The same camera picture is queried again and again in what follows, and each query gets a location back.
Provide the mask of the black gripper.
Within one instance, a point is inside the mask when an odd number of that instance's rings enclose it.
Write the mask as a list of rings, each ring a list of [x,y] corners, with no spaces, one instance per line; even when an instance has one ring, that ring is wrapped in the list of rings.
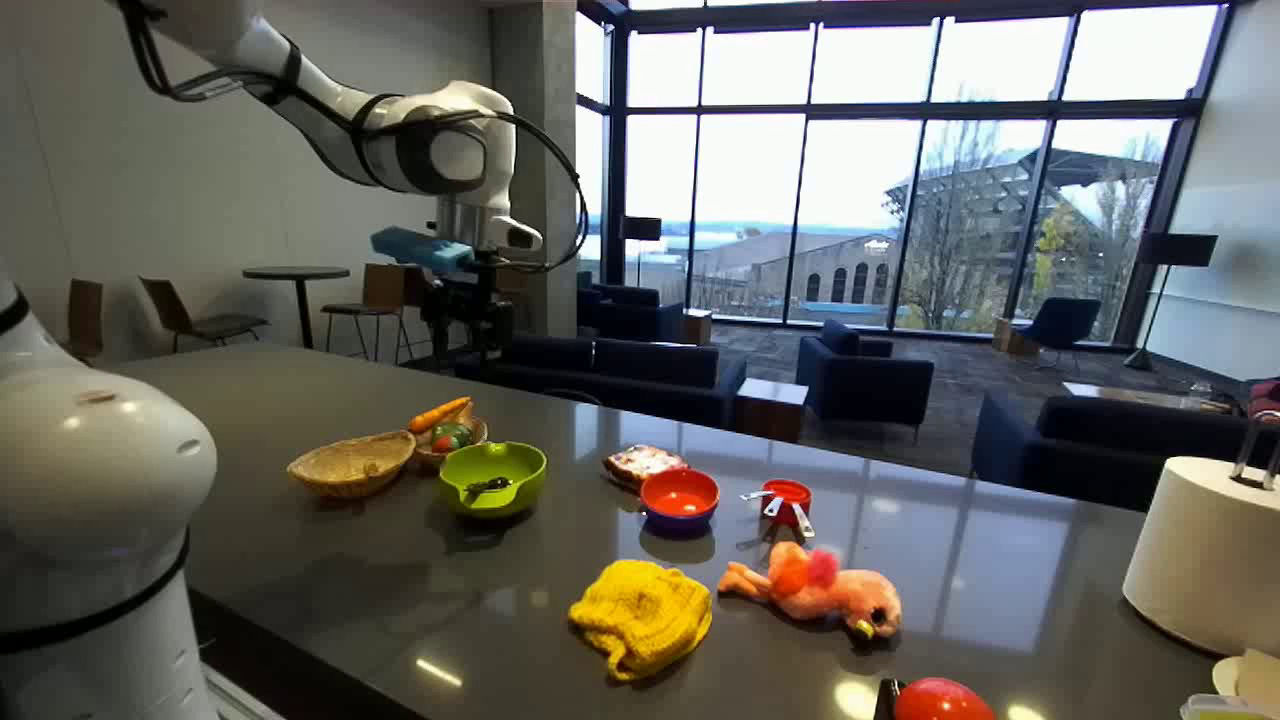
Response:
[[[432,333],[432,348],[445,353],[454,342],[454,326],[467,326],[467,342],[493,353],[513,333],[513,299],[498,290],[490,276],[482,279],[440,279],[423,284],[419,317]]]

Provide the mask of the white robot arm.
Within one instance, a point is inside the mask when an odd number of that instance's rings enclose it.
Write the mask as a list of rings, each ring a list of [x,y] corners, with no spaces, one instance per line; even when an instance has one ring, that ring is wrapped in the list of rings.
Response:
[[[255,0],[114,0],[145,84],[181,103],[230,88],[283,115],[336,176],[513,214],[515,106],[454,81],[360,93],[313,65]],[[218,439],[168,393],[94,369],[0,279],[0,720],[219,720],[189,600],[189,523]]]

